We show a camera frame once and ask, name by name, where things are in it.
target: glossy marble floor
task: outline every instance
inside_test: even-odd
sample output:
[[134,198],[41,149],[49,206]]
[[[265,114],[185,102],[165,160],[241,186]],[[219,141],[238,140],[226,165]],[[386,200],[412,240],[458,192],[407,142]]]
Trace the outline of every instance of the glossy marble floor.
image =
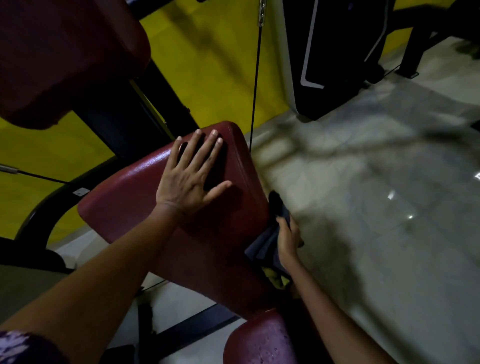
[[[265,190],[300,223],[302,260],[399,363],[480,362],[480,132],[469,127],[480,120],[480,61],[468,49],[449,38],[413,80],[392,73],[320,120],[287,112],[254,132]],[[95,235],[58,251],[81,265],[106,246]],[[148,296],[157,331],[214,304],[173,283]],[[113,346],[135,340],[134,320]],[[221,364],[240,323],[162,362]]]

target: hand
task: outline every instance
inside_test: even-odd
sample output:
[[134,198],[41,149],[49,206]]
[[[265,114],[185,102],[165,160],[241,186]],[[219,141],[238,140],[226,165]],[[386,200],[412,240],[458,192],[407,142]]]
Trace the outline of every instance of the hand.
[[202,131],[198,129],[193,133],[178,164],[182,139],[178,137],[175,140],[156,192],[157,205],[170,205],[184,215],[192,214],[219,197],[232,185],[231,181],[223,181],[209,192],[204,191],[205,179],[212,169],[223,143],[222,138],[217,138],[217,135],[217,130],[212,130],[197,154],[193,155],[202,136]]
[[300,229],[297,222],[290,215],[290,228],[287,221],[277,216],[276,218],[280,225],[280,232],[278,233],[278,257],[282,266],[288,270],[288,265],[292,262],[298,261],[297,249],[301,243]]

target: forearm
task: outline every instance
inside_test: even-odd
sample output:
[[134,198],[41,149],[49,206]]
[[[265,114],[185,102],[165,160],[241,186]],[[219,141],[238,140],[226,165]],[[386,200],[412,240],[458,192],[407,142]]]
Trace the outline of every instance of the forearm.
[[16,315],[1,330],[39,334],[57,344],[73,364],[94,363],[113,337],[162,243],[180,218],[157,206],[118,239]]
[[296,257],[286,269],[336,364],[393,364],[395,361],[340,310]]

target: cloth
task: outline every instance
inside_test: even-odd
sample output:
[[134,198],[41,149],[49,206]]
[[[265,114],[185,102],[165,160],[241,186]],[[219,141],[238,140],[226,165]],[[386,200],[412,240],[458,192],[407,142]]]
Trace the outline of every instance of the cloth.
[[271,215],[269,226],[245,249],[245,255],[255,264],[260,265],[264,274],[276,288],[284,289],[290,283],[291,277],[282,267],[278,257],[277,239],[280,226],[275,218],[276,216],[283,217],[290,227],[290,212],[275,191],[268,195],[268,207]]
[[0,331],[0,364],[68,364],[55,344],[35,334]]

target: yellow wall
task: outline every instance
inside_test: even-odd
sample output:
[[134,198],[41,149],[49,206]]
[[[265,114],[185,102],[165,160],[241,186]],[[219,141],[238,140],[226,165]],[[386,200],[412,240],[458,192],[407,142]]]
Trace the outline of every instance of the yellow wall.
[[[432,0],[439,3],[450,0]],[[396,8],[418,0],[398,0]],[[142,20],[152,58],[201,127],[221,120],[250,128],[257,45],[258,0],[175,0]],[[260,58],[255,126],[287,110],[281,82],[273,13],[267,9]],[[409,30],[388,36],[384,51],[408,40]],[[70,180],[112,156],[73,114],[46,131],[0,120],[0,163]],[[60,185],[0,173],[0,236],[13,238],[28,213]],[[50,241],[83,222],[76,208],[55,227]]]

